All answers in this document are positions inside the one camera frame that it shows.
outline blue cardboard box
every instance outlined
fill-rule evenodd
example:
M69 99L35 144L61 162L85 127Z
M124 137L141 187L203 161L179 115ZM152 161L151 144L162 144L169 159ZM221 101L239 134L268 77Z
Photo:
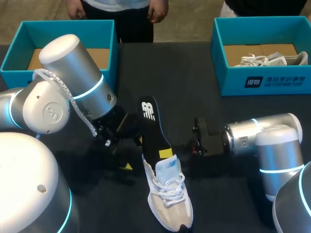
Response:
M34 50L66 34L75 34L88 49L109 49L107 69L101 72L114 90L119 46L113 20L22 22L0 68L8 88L27 86L33 75L27 68Z
M230 67L225 45L293 44L311 60L306 17L216 18L211 53L222 96L310 94L311 66Z

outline cable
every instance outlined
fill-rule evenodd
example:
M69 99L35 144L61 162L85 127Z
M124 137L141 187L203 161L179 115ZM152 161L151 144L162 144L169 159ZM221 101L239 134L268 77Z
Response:
M46 76L48 76L49 78L47 77L44 77L42 75L40 75L39 73L36 73L36 71L41 71L43 74L45 74ZM71 94L71 92L69 91L68 87L66 86L66 84L58 77L56 76L54 73L52 73L51 71L49 70L46 70L46 69L36 69L34 71L34 74L33 74L33 79L35 78L35 74L38 74L40 75L40 77L42 77L44 80L46 80L48 83L50 83L52 86L55 86L54 83L52 82L56 82L59 84L59 86L64 90L64 92L66 93L69 101L71 102L75 112L78 114L79 118L88 126L88 128L91 130L92 132L92 135L94 137L97 136L97 132L96 132L96 129L95 127L92 125L91 122L89 122L89 120L83 115L83 113L81 112L81 110L79 109L76 101L73 99L73 96Z

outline person's hand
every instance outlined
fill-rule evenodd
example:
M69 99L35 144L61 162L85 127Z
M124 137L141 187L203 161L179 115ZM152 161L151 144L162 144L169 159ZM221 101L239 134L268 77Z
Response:
M169 11L169 0L151 0L148 19L152 23L161 22Z
M86 17L81 0L65 0L68 15L71 19L77 19L80 13L81 18Z

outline shoe tongue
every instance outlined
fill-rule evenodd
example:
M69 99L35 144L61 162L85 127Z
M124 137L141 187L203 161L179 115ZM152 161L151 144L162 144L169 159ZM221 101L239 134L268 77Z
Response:
M276 53L273 53L270 56L268 56L268 60L271 61L271 60L276 59L276 58L281 57L281 56L283 56L283 55L280 54L279 52L276 52Z
M179 178L179 165L177 156L162 160L155 165L155 176L161 185L171 179Z

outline black insole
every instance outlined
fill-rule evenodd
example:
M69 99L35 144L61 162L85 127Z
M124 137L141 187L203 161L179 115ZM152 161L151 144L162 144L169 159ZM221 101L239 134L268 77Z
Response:
M140 119L140 132L142 135L142 151L146 162L155 169L157 162L173 154L170 151L171 145L163 135L159 110L154 97L143 96L139 98L138 117Z

